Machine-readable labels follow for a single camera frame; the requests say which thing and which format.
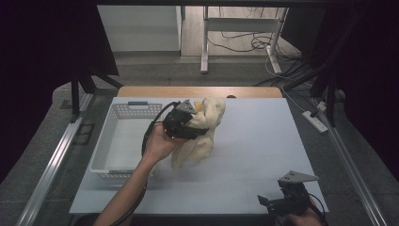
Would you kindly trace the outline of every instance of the crumpled cloth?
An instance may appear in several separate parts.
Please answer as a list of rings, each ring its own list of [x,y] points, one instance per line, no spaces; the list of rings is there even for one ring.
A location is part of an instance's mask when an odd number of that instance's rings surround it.
[[[199,163],[202,159],[208,157],[214,149],[215,129],[221,123],[226,109],[226,100],[219,97],[209,97],[202,101],[201,106],[202,110],[197,110],[197,115],[193,115],[193,119],[185,125],[199,129],[209,128],[209,130],[205,135],[190,139],[173,149],[171,164],[174,169],[179,169],[185,160]]]

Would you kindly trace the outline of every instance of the table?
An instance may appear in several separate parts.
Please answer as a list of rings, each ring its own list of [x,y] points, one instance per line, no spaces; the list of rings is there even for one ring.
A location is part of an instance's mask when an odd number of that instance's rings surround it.
[[[161,176],[150,183],[137,214],[262,215],[267,210],[257,195],[282,198],[280,176],[289,170],[314,174],[287,102],[276,88],[124,87],[112,104],[167,105],[182,98],[228,95],[237,99],[227,99],[211,156],[179,170],[171,169],[169,158],[161,161]],[[71,213],[101,212],[123,181],[102,179],[87,169]],[[326,206],[317,182],[305,186]]]

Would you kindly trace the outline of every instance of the gray floor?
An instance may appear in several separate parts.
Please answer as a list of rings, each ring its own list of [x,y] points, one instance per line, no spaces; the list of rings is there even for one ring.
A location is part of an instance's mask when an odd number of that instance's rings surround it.
[[[135,86],[253,86],[273,77],[264,69],[261,58],[211,57],[208,74],[200,73],[197,57],[129,56],[116,54],[120,77],[124,85]],[[283,70],[292,62],[281,64]],[[38,214],[35,225],[70,225],[69,215],[74,194],[88,165],[103,126],[107,108],[117,91],[96,79],[99,91],[83,121],[85,128],[93,126],[91,137],[77,136],[56,176],[49,194]],[[295,91],[309,99],[310,86],[302,85]],[[308,110],[302,97],[288,93],[298,105]],[[70,86],[54,92],[54,102],[37,134],[32,138],[23,157],[8,178],[0,185],[0,225],[15,225],[24,210],[52,152],[56,148],[71,118]],[[308,153],[314,172],[321,178],[320,186],[327,201],[330,225],[372,225],[363,204],[344,171],[329,136],[320,135],[301,116],[301,110],[288,101],[298,132]],[[338,129],[349,152],[356,161],[364,180],[371,188],[389,225],[399,225],[396,207],[399,204],[399,184],[394,180],[374,150],[346,119],[343,104],[337,104],[335,114]]]

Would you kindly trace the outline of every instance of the white power strip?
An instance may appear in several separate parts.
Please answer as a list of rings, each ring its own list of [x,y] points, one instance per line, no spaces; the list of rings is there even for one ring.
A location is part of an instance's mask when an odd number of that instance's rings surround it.
[[[316,117],[311,117],[310,111],[305,111],[304,113],[302,113],[302,116],[308,122],[310,122],[314,126],[314,128],[316,128],[320,132],[320,134],[324,134],[328,130],[326,126],[319,121],[319,119],[317,119]]]

